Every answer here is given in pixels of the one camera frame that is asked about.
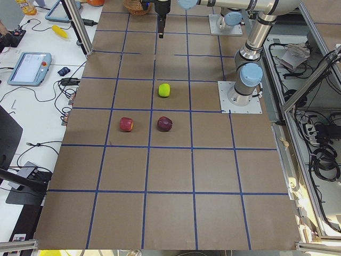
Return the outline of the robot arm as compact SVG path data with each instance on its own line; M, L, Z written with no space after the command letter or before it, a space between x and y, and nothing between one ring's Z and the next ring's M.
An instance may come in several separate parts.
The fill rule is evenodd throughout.
M228 99L232 104L246 106L251 101L253 91L263 77L263 70L257 62L261 57L264 42L277 17L293 11L299 3L300 1L178 1L178 5L184 9L204 5L258 11L245 45L234 57L237 79L234 87L228 92Z
M242 14L240 9L222 7L216 22L218 33L221 35L241 36Z

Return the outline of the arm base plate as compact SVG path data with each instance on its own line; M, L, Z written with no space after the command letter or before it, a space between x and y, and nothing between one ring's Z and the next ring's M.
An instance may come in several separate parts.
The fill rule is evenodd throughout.
M212 35L242 36L242 16L239 12L230 12L224 17L221 14L210 14L208 20Z
M251 95L239 95L234 88L234 81L218 81L218 93L221 113L225 114L262 114L261 90L254 88Z

